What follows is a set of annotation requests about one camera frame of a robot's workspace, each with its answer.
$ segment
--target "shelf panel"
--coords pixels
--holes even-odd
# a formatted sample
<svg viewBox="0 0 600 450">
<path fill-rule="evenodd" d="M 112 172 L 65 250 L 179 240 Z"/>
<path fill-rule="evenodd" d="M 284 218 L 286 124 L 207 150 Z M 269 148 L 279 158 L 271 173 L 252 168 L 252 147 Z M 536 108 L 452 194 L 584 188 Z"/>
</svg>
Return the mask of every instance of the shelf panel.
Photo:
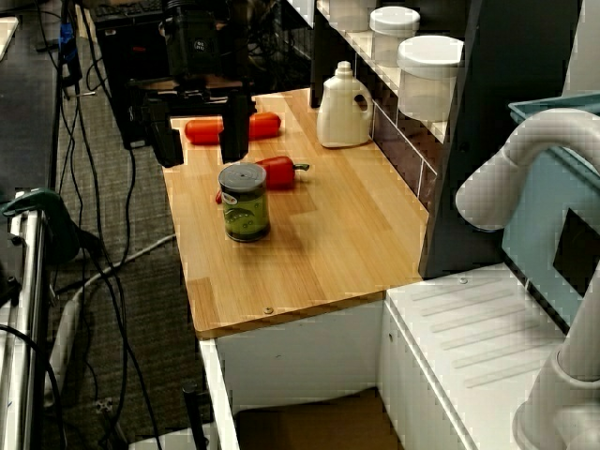
<svg viewBox="0 0 600 450">
<path fill-rule="evenodd" d="M 329 0 L 321 0 L 317 2 L 317 9 L 324 18 L 329 22 Z M 400 85 L 400 69 L 397 67 L 384 67 L 377 64 L 371 59 L 371 46 L 373 43 L 373 32 L 371 30 L 362 32 L 346 32 L 338 30 L 334 24 L 330 26 L 342 35 L 354 51 L 368 64 L 370 68 L 377 74 L 379 78 L 389 87 L 394 94 L 399 96 Z M 443 143 L 443 138 L 446 134 L 447 122 L 422 122 L 423 125 L 433 134 L 438 141 Z"/>
</svg>

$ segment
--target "green clamp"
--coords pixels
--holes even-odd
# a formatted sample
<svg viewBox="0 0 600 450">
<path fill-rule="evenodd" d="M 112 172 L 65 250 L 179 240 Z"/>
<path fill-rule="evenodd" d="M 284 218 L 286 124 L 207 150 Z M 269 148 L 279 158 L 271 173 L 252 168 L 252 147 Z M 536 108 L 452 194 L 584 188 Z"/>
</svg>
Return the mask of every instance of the green clamp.
<svg viewBox="0 0 600 450">
<path fill-rule="evenodd" d="M 14 218 L 27 211 L 43 211 L 46 215 L 46 261 L 50 264 L 66 263 L 77 256 L 80 249 L 78 228 L 71 220 L 63 199 L 51 189 L 36 188 L 5 204 L 0 212 Z"/>
</svg>

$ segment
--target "white plastic bottle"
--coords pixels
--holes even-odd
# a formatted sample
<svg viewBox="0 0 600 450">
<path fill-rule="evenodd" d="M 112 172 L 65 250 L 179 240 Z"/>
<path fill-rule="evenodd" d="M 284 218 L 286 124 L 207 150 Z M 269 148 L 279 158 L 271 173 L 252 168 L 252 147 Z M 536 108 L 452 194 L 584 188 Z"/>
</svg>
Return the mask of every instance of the white plastic bottle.
<svg viewBox="0 0 600 450">
<path fill-rule="evenodd" d="M 363 111 L 356 97 L 363 96 Z M 323 147 L 350 147 L 369 140 L 368 129 L 373 118 L 373 100 L 366 87 L 353 77 L 348 61 L 337 65 L 336 75 L 323 84 L 323 95 L 317 116 L 317 139 Z"/>
</svg>

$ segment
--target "white jar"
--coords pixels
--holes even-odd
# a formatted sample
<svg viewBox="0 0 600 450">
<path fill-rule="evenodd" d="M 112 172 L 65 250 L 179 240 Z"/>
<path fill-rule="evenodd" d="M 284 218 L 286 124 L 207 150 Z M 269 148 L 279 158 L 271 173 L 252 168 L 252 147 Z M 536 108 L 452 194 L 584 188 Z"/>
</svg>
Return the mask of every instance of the white jar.
<svg viewBox="0 0 600 450">
<path fill-rule="evenodd" d="M 457 80 L 463 42 L 445 36 L 418 36 L 402 42 L 398 108 L 423 122 L 447 120 Z"/>
<path fill-rule="evenodd" d="M 378 0 L 329 0 L 329 24 L 338 31 L 368 30 L 368 16 Z"/>
<path fill-rule="evenodd" d="M 398 46 L 404 40 L 414 37 L 419 29 L 420 19 L 418 12 L 407 7 L 380 7 L 371 12 L 371 59 L 380 66 L 396 67 Z"/>
</svg>

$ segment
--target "green jar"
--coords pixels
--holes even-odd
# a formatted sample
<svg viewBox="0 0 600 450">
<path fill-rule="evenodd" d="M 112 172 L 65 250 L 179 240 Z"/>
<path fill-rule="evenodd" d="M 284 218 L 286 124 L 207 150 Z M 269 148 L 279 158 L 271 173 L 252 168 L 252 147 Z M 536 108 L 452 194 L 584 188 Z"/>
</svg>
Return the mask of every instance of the green jar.
<svg viewBox="0 0 600 450">
<path fill-rule="evenodd" d="M 266 170 L 258 164 L 233 164 L 221 171 L 218 182 L 227 235 L 239 242 L 265 237 L 270 230 Z"/>
</svg>

